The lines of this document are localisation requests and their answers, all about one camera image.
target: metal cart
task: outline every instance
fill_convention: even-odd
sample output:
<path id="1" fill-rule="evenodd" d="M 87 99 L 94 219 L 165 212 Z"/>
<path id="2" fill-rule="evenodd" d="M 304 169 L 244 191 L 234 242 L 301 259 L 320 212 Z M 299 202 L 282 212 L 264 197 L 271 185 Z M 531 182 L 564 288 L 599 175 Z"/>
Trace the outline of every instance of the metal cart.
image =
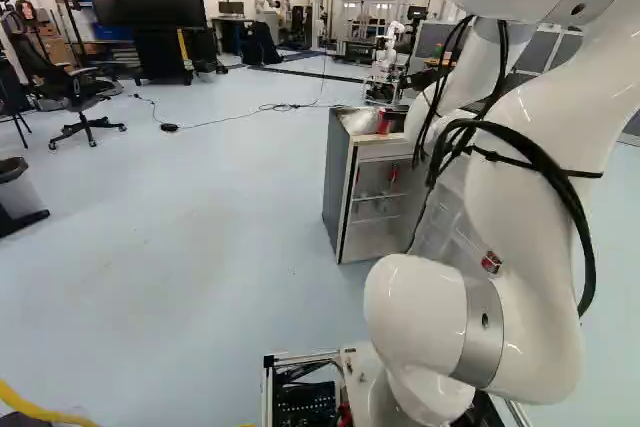
<path id="1" fill-rule="evenodd" d="M 382 369 L 368 342 L 308 355 L 267 355 L 262 372 L 262 426 L 420 427 L 395 404 L 388 384 L 379 381 L 384 380 Z M 371 395 L 381 401 L 370 402 Z M 503 399 L 478 391 L 470 408 L 451 427 L 531 427 L 518 404 L 505 400 L 510 415 L 501 416 L 495 400 Z"/>

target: light blue floor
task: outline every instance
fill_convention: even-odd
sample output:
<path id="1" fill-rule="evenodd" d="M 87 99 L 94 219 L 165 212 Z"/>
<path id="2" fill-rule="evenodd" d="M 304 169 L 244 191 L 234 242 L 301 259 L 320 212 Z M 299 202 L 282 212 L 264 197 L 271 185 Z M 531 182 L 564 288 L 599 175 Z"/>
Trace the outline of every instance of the light blue floor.
<path id="1" fill-rule="evenodd" d="M 322 58 L 285 65 L 298 62 L 317 69 Z M 242 68 L 191 87 L 127 84 L 127 93 L 157 100 L 158 118 L 186 125 L 310 102 L 320 86 Z M 0 124 L 0 158 L 27 158 L 52 211 L 0 241 L 0 377 L 30 400 L 81 406 L 105 426 L 258 423 L 264 354 L 366 338 L 369 265 L 337 267 L 320 220 L 326 109 L 171 135 L 127 93 L 88 112 L 129 127 L 96 130 L 95 149 L 82 134 L 47 149 L 72 114 L 27 116 L 28 151 Z M 321 103 L 357 105 L 359 96 L 359 84 L 327 81 Z M 540 427 L 637 419 L 640 149 L 618 144 L 596 182 L 600 283 L 585 320 L 587 370 L 570 401 L 529 409 Z"/>

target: desk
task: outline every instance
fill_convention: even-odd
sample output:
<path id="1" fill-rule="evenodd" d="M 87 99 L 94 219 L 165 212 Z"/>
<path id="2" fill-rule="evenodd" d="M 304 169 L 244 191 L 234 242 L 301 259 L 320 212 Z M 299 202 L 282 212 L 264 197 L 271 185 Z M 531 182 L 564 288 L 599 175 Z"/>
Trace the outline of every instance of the desk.
<path id="1" fill-rule="evenodd" d="M 428 59 L 424 59 L 424 63 L 429 67 L 437 67 L 438 65 L 440 65 L 440 59 L 436 59 L 435 57 L 429 57 Z M 442 62 L 442 65 L 444 67 L 448 67 L 449 63 L 450 63 L 449 59 L 445 59 Z M 456 62 L 451 62 L 451 67 L 455 67 L 455 66 L 456 66 Z"/>
<path id="2" fill-rule="evenodd" d="M 211 24 L 218 39 L 218 51 L 240 55 L 240 34 L 245 24 L 251 24 L 253 22 L 254 19 L 246 17 L 212 17 Z"/>

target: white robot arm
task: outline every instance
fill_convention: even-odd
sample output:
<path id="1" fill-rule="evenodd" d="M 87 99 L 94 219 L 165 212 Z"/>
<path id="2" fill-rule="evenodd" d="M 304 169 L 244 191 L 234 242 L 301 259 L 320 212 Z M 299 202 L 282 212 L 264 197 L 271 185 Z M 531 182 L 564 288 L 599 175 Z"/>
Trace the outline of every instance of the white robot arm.
<path id="1" fill-rule="evenodd" d="M 394 20 L 389 24 L 387 29 L 387 35 L 384 37 L 378 37 L 383 42 L 383 45 L 376 50 L 376 62 L 374 69 L 379 69 L 380 72 L 388 72 L 396 63 L 398 53 L 396 52 L 395 45 L 399 35 L 405 31 L 404 24 Z"/>
<path id="2" fill-rule="evenodd" d="M 602 172 L 640 106 L 637 0 L 454 1 L 487 19 L 584 26 L 583 46 L 571 61 L 502 97 L 486 119 L 524 134 L 563 169 Z M 522 41 L 510 46 L 511 62 L 533 33 L 518 28 Z M 481 48 L 476 34 L 483 38 L 474 28 L 440 114 L 486 96 L 495 82 L 497 50 Z M 412 105 L 410 140 L 425 113 L 422 100 Z M 526 162 L 489 134 L 478 134 L 475 144 Z M 583 205 L 593 182 L 571 177 Z M 445 259 L 393 255 L 374 266 L 365 288 L 365 316 L 386 379 L 403 410 L 423 425 L 461 415 L 473 395 L 470 386 L 549 404 L 571 394 L 582 372 L 573 227 L 548 182 L 535 171 L 474 153 L 464 205 L 475 232 L 502 260 L 497 274 L 468 276 Z"/>

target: shelf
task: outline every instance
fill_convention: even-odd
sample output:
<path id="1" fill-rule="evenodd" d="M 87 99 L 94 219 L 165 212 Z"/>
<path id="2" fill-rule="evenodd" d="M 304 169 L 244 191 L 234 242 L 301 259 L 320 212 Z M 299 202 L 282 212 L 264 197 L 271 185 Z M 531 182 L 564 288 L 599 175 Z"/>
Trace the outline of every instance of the shelf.
<path id="1" fill-rule="evenodd" d="M 83 44 L 133 44 L 133 40 L 83 40 Z"/>
<path id="2" fill-rule="evenodd" d="M 355 224 L 371 224 L 373 222 L 383 222 L 385 220 L 399 219 L 402 217 L 401 215 L 385 215 L 382 217 L 373 217 L 371 219 L 362 219 L 362 220 L 352 220 L 350 223 L 352 225 Z"/>
<path id="3" fill-rule="evenodd" d="M 362 196 L 362 197 L 354 197 L 354 202 L 367 202 L 368 200 L 378 200 L 378 199 L 395 199 L 396 197 L 405 197 L 409 195 L 409 192 L 399 192 L 397 194 L 382 194 L 382 195 L 371 195 L 371 196 Z"/>

